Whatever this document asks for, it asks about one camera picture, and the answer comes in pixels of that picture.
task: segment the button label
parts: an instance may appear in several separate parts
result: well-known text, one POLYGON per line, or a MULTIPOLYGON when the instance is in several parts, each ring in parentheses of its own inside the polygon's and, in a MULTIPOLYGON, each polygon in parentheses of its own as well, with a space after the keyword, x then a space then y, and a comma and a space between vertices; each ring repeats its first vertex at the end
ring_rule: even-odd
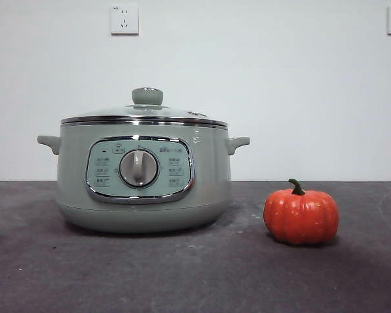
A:
POLYGON ((110 163, 110 159, 108 157, 104 158, 101 156, 96 159, 97 166, 109 166, 109 163, 110 163))
POLYGON ((180 166, 182 165, 182 158, 179 156, 172 156, 169 158, 169 165, 170 166, 180 166))
POLYGON ((96 176, 110 176, 109 168, 98 168, 96 170, 96 176))
POLYGON ((110 187, 110 178, 98 178, 94 185, 95 187, 110 187))
POLYGON ((169 176, 183 176, 184 170, 182 168, 170 168, 169 176))
POLYGON ((181 178, 170 178, 169 185, 171 187, 182 186, 182 179, 181 178))

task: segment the cooker base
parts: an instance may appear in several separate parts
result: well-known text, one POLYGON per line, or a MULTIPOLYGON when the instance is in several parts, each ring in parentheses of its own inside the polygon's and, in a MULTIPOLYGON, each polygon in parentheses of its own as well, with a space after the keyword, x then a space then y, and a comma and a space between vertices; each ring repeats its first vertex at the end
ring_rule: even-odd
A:
POLYGON ((182 230, 216 220, 229 201, 171 210, 103 211, 59 204, 62 215, 70 223, 90 230, 113 233, 153 233, 182 230))

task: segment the control panel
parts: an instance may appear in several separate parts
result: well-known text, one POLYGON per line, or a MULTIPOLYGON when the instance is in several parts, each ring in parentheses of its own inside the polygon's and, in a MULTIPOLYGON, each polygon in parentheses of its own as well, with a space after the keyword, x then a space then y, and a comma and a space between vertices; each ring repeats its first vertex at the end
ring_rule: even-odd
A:
POLYGON ((194 183, 191 150, 175 138, 105 138, 90 149, 86 183, 90 195, 104 202, 179 200, 194 183))

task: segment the cooker handle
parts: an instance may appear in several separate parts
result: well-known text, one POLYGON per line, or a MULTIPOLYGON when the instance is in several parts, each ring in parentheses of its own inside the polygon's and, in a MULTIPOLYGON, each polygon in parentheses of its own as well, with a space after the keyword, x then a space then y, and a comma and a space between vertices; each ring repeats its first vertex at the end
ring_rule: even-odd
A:
POLYGON ((227 148, 227 154, 228 155, 234 155, 235 150, 239 147, 242 147, 243 145, 250 144, 250 138, 249 137, 236 137, 236 138, 229 138, 226 141, 226 148, 227 148))
POLYGON ((59 147, 61 146, 61 137, 56 136, 38 136, 38 143, 47 145, 52 149, 53 154, 59 154, 59 147))

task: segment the lid knob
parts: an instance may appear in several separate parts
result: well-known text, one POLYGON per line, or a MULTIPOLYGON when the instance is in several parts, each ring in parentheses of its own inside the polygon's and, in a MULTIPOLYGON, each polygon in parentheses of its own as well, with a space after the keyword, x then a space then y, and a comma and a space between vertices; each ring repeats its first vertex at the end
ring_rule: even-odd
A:
POLYGON ((163 92, 155 88, 144 87, 133 89, 132 91, 132 100, 134 104, 148 104, 151 106, 160 106, 162 104, 163 98, 163 92))

